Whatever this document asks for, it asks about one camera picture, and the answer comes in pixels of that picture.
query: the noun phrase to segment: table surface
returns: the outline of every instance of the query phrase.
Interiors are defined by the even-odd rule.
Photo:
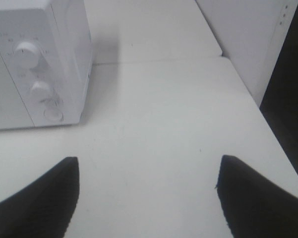
[[[94,63],[222,54],[194,0],[85,0],[85,6]]]
[[[298,197],[297,174],[229,60],[97,65],[79,125],[0,131],[0,201],[78,156],[66,238],[231,237],[215,189],[224,154]]]

